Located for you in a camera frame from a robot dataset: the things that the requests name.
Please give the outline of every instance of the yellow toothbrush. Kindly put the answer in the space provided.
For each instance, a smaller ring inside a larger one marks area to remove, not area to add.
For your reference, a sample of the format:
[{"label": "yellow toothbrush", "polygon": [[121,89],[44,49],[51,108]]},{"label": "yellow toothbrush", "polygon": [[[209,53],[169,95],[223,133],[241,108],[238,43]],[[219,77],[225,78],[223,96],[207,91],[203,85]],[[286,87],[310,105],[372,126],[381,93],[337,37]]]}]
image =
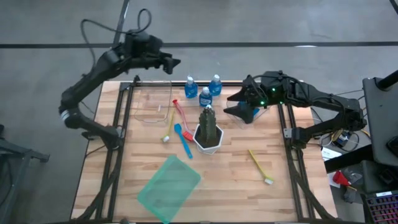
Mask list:
[{"label": "yellow toothbrush", "polygon": [[172,112],[171,112],[171,115],[170,115],[169,129],[167,130],[166,135],[162,137],[162,141],[163,142],[168,142],[169,139],[170,139],[169,134],[170,134],[170,130],[172,129],[173,120],[174,120],[174,108],[172,108]]},{"label": "yellow toothbrush", "polygon": [[252,152],[250,149],[249,149],[249,152],[250,152],[250,155],[251,155],[251,157],[253,158],[254,162],[256,163],[257,167],[259,168],[260,173],[264,176],[264,178],[265,178],[265,179],[264,179],[264,182],[267,183],[267,184],[269,184],[269,185],[271,185],[272,183],[274,183],[274,179],[272,179],[272,178],[270,178],[270,177],[268,177],[268,176],[266,175],[266,173],[265,173],[264,170],[261,168],[261,166],[260,166],[260,164],[258,163],[256,157],[254,157],[254,154],[253,154],[253,152]]}]

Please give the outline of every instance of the gray floor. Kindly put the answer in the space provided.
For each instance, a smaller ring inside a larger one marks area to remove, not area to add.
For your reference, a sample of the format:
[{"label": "gray floor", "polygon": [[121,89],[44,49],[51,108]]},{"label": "gray floor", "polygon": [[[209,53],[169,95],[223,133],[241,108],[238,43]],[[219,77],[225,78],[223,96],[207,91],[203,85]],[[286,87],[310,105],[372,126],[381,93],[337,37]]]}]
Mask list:
[{"label": "gray floor", "polygon": [[[0,1],[0,44],[82,43],[79,22],[90,18],[116,27],[122,0]],[[388,0],[131,0],[124,29],[136,27],[137,11],[147,7],[148,32],[165,42],[397,41],[398,16]],[[111,32],[87,26],[94,43],[112,42]],[[99,56],[104,49],[96,49]],[[135,70],[117,80],[182,80],[191,74],[225,80],[283,70],[325,92],[361,88],[366,77],[397,69],[396,47],[167,49],[182,59],[174,74]],[[0,49],[0,123],[6,138],[51,154],[33,162],[15,207],[16,223],[68,220],[87,141],[67,129],[58,113],[61,92],[91,66],[86,49]],[[85,99],[95,108],[99,90]],[[361,93],[346,95],[360,97]],[[317,109],[322,119],[330,111]],[[362,134],[360,145],[366,145]],[[339,217],[363,221],[362,207],[342,202],[333,189]]]}]

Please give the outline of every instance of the blue toothbrush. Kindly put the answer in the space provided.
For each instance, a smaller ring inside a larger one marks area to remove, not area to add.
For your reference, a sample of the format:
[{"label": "blue toothbrush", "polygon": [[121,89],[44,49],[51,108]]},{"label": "blue toothbrush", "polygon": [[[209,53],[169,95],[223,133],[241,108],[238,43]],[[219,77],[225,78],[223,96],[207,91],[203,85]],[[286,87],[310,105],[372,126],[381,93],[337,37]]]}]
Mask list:
[{"label": "blue toothbrush", "polygon": [[184,145],[185,152],[187,153],[188,158],[192,159],[193,156],[191,154],[191,150],[189,150],[188,144],[182,136],[182,128],[180,124],[174,125],[174,131],[180,136],[181,142]]}]

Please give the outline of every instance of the bottle cap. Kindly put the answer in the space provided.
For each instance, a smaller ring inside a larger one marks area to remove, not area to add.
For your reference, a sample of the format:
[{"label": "bottle cap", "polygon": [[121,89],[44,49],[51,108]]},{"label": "bottle cap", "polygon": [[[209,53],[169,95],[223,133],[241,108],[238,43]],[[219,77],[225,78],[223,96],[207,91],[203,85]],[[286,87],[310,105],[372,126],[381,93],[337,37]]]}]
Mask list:
[{"label": "bottle cap", "polygon": [[210,94],[209,88],[208,87],[203,87],[203,93],[206,94],[206,95],[209,95]]},{"label": "bottle cap", "polygon": [[192,84],[192,83],[193,83],[193,78],[190,77],[190,76],[188,76],[188,78],[187,78],[187,83],[188,83],[188,84]]},{"label": "bottle cap", "polygon": [[219,80],[220,80],[220,76],[219,75],[214,75],[213,81],[214,82],[218,82]]}]

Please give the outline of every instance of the water bottle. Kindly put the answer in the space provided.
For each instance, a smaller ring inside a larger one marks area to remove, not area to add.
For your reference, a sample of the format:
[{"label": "water bottle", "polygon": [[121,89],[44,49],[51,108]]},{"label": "water bottle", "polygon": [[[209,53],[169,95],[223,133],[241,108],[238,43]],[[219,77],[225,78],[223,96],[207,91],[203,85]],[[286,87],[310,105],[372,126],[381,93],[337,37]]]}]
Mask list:
[{"label": "water bottle", "polygon": [[210,94],[210,90],[208,87],[203,87],[202,92],[199,95],[199,104],[200,106],[211,105],[213,102],[213,97]]},{"label": "water bottle", "polygon": [[218,96],[221,93],[223,84],[220,81],[219,75],[214,75],[213,80],[210,82],[209,90],[212,96]]},{"label": "water bottle", "polygon": [[185,83],[185,96],[187,98],[194,98],[198,94],[198,84],[193,81],[192,77],[188,76],[187,82]]}]

